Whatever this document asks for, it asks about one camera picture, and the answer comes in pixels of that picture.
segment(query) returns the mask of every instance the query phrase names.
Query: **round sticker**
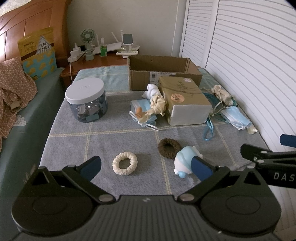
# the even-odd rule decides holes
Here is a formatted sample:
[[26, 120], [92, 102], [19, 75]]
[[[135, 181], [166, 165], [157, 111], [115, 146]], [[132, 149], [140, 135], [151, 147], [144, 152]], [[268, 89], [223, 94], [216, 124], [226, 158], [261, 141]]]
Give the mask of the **round sticker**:
[[190, 78], [184, 78], [184, 81], [187, 83], [191, 83], [191, 79]]
[[184, 96], [180, 94], [172, 94], [170, 97], [171, 100], [176, 101], [178, 103], [182, 103], [184, 101]]

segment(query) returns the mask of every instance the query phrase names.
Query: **cardboard box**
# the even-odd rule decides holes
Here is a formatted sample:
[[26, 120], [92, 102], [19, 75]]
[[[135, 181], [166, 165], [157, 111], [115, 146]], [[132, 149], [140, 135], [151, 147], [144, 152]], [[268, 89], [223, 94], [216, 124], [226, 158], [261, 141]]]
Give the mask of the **cardboard box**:
[[128, 57], [130, 90], [145, 91], [148, 84], [158, 85], [160, 76], [191, 78], [197, 86], [202, 73], [189, 58], [131, 55]]
[[159, 89], [167, 101], [165, 116], [171, 126], [205, 123], [212, 105], [190, 78], [161, 76]]

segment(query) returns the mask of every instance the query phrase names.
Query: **clear plastic container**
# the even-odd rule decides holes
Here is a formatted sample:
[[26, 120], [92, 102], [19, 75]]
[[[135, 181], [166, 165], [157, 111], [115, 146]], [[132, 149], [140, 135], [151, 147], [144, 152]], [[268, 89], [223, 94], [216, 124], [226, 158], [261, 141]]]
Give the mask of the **clear plastic container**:
[[104, 82], [99, 78], [74, 82], [66, 90], [66, 99], [75, 119], [84, 123], [102, 118], [108, 109]]

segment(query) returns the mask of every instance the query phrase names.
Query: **scrunchie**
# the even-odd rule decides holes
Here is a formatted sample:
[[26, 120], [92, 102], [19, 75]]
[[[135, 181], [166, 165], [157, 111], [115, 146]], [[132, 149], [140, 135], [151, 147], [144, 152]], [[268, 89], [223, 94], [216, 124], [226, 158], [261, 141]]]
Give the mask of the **scrunchie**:
[[[170, 145], [174, 148], [173, 151], [168, 150], [166, 145]], [[173, 139], [165, 138], [162, 139], [159, 144], [158, 144], [158, 151], [160, 155], [169, 158], [169, 159], [174, 159], [176, 157], [176, 154], [182, 149], [181, 145], [179, 142]]]
[[[125, 168], [121, 169], [119, 168], [119, 162], [124, 160], [124, 159], [130, 159], [131, 164]], [[131, 174], [137, 167], [138, 165], [138, 159], [134, 153], [131, 152], [123, 152], [117, 155], [112, 163], [113, 171], [118, 174], [118, 175], [129, 175]]]

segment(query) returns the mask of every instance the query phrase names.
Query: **plastic toy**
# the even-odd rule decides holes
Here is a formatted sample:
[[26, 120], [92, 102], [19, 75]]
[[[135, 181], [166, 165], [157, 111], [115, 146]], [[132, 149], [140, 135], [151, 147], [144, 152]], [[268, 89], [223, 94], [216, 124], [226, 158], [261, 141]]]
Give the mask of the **plastic toy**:
[[184, 178], [192, 173], [191, 160], [194, 156], [203, 158], [202, 154], [196, 149], [195, 146], [186, 146], [179, 151], [175, 158], [175, 174]]

